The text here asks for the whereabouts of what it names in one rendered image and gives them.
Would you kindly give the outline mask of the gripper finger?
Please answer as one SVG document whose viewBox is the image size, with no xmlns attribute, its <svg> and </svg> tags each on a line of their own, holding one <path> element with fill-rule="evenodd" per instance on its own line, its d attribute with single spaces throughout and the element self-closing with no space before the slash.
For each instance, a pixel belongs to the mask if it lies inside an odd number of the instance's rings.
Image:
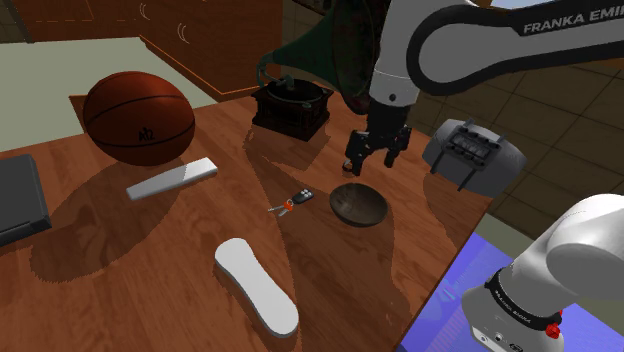
<svg viewBox="0 0 624 352">
<path fill-rule="evenodd" d="M 408 126 L 401 128 L 397 135 L 388 144 L 388 151 L 384 159 L 384 165 L 391 168 L 398 155 L 408 148 L 412 129 Z"/>
<path fill-rule="evenodd" d="M 343 170 L 355 176 L 359 176 L 363 161 L 370 155 L 368 147 L 368 132 L 353 130 L 350 134 L 346 150 L 346 160 L 343 163 Z"/>
</svg>

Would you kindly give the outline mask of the dark brown bowl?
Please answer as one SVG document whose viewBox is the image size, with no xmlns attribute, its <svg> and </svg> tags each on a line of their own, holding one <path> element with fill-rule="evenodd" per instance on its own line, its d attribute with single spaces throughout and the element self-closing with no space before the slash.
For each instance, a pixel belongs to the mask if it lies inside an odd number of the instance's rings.
<svg viewBox="0 0 624 352">
<path fill-rule="evenodd" d="M 361 183 L 336 187 L 329 196 L 334 214 L 354 227 L 370 227 L 382 222 L 388 214 L 386 199 L 374 188 Z"/>
</svg>

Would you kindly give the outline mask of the keys with black fob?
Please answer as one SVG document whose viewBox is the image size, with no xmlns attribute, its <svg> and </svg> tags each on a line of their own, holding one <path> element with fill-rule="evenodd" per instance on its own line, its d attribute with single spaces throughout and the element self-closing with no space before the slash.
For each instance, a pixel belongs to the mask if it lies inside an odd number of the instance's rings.
<svg viewBox="0 0 624 352">
<path fill-rule="evenodd" d="M 268 209 L 268 212 L 276 212 L 279 217 L 291 212 L 296 205 L 303 204 L 314 197 L 314 193 L 308 189 L 302 189 L 287 199 L 282 205 Z"/>
</svg>

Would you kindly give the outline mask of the grey rounded device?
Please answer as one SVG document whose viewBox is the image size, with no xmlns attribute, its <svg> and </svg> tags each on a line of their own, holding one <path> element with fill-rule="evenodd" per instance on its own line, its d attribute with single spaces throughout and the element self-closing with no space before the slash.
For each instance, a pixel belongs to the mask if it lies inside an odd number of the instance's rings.
<svg viewBox="0 0 624 352">
<path fill-rule="evenodd" d="M 458 186 L 496 198 L 519 175 L 527 158 L 504 135 L 478 126 L 472 119 L 446 120 L 423 154 L 432 174 Z"/>
</svg>

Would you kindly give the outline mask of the gramophone with green horn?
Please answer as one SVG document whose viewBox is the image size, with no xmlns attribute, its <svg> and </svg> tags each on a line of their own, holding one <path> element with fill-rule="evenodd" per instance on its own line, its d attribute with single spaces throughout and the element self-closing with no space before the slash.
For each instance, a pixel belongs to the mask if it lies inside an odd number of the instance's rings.
<svg viewBox="0 0 624 352">
<path fill-rule="evenodd" d="M 256 66 L 252 123 L 308 141 L 328 120 L 338 92 L 365 115 L 390 0 L 335 0 L 325 16 L 293 42 L 265 54 Z"/>
</svg>

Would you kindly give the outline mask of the white oblong insole shape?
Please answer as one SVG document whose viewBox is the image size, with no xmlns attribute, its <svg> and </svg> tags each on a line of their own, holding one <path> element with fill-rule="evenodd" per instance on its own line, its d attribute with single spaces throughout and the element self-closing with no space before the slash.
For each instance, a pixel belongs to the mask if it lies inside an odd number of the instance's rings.
<svg viewBox="0 0 624 352">
<path fill-rule="evenodd" d="M 295 303 L 264 269 L 245 239 L 224 241 L 216 248 L 214 259 L 245 294 L 272 335 L 286 338 L 297 330 L 299 312 Z"/>
</svg>

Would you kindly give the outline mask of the brown wooden cabinet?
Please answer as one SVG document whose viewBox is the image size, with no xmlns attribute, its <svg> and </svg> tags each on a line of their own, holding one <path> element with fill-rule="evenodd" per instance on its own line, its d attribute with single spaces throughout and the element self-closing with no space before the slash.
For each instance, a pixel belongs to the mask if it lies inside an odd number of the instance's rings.
<svg viewBox="0 0 624 352">
<path fill-rule="evenodd" d="M 217 101 L 257 89 L 259 59 L 282 43 L 282 0 L 6 1 L 34 42 L 138 37 Z"/>
</svg>

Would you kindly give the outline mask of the silver bar remote control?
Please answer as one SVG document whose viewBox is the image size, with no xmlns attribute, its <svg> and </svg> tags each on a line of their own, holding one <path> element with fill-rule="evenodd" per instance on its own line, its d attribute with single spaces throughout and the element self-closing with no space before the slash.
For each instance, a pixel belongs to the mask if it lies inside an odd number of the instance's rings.
<svg viewBox="0 0 624 352">
<path fill-rule="evenodd" d="M 139 200 L 184 186 L 204 177 L 210 177 L 215 175 L 217 171 L 216 164 L 208 157 L 204 157 L 132 185 L 126 189 L 126 193 L 131 200 Z"/>
</svg>

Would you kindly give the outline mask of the brown basketball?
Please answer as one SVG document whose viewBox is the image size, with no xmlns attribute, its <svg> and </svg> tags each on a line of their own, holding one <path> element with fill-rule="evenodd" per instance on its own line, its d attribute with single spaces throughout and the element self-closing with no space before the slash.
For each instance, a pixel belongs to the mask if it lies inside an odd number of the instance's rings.
<svg viewBox="0 0 624 352">
<path fill-rule="evenodd" d="M 195 134 L 187 98 L 169 81 L 124 71 L 98 81 L 82 112 L 85 132 L 110 157 L 135 166 L 158 166 L 179 157 Z"/>
</svg>

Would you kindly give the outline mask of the wooden table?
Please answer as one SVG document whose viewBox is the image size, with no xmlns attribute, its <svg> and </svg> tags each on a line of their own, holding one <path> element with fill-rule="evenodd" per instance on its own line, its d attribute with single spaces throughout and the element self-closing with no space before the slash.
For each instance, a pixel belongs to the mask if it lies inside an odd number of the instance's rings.
<svg viewBox="0 0 624 352">
<path fill-rule="evenodd" d="M 152 170 L 86 135 L 27 147 L 52 227 L 0 248 L 0 352 L 392 352 L 490 199 L 432 174 L 414 133 L 391 168 L 375 154 L 360 176 L 387 217 L 342 223 L 329 196 L 363 120 L 338 98 L 329 109 L 303 142 L 255 126 L 250 97 L 200 108 L 182 161 L 208 157 L 216 175 L 139 201 L 126 189 Z M 314 197 L 268 212 L 302 189 Z M 217 266 L 231 238 L 295 303 L 291 336 L 272 335 Z"/>
</svg>

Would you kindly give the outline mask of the dark grey flat box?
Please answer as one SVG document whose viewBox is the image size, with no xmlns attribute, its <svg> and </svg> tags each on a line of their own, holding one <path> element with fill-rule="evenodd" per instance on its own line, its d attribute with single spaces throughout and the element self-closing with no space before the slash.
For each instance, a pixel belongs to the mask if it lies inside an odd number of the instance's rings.
<svg viewBox="0 0 624 352">
<path fill-rule="evenodd" d="M 52 227 L 35 160 L 0 160 L 0 247 Z"/>
</svg>

